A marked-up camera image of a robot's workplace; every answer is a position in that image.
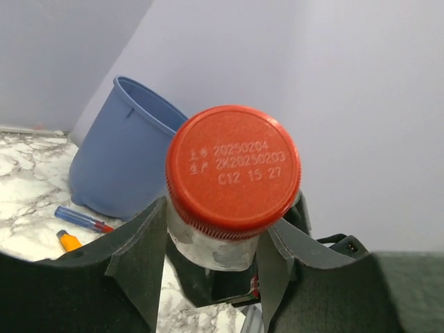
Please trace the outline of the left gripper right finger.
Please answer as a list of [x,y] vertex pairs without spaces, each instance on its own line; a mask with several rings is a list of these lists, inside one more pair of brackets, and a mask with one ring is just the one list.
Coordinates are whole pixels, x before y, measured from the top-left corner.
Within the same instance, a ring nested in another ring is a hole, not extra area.
[[359,259],[280,221],[259,238],[267,332],[442,332],[443,254]]

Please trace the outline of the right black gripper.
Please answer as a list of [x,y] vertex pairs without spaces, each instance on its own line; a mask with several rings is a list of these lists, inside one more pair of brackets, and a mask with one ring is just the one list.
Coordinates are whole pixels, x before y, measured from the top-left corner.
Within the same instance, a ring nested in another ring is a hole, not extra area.
[[[306,201],[302,192],[300,192],[294,205],[283,216],[283,219],[311,236],[311,223],[309,222]],[[316,239],[316,241],[353,259],[359,259],[368,253],[366,247],[352,235],[334,234]],[[206,307],[222,302],[240,307],[258,303],[261,300],[255,256],[252,264],[245,271],[212,271],[185,258],[177,250],[171,235],[169,235],[166,257],[176,271],[176,277],[185,298],[195,307]]]

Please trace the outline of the clear bottle red cap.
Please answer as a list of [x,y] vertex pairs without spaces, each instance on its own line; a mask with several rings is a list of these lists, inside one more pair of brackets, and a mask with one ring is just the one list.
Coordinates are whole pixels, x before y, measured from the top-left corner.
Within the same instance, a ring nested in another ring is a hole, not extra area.
[[166,221],[179,253],[213,271],[245,271],[261,233],[295,203],[298,149],[274,118],[222,105],[188,119],[165,163]]

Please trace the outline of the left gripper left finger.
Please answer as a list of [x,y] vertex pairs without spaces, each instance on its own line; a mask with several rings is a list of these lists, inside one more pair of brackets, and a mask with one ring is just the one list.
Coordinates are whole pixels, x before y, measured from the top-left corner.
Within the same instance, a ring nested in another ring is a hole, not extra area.
[[154,332],[166,200],[57,259],[1,255],[2,332]]

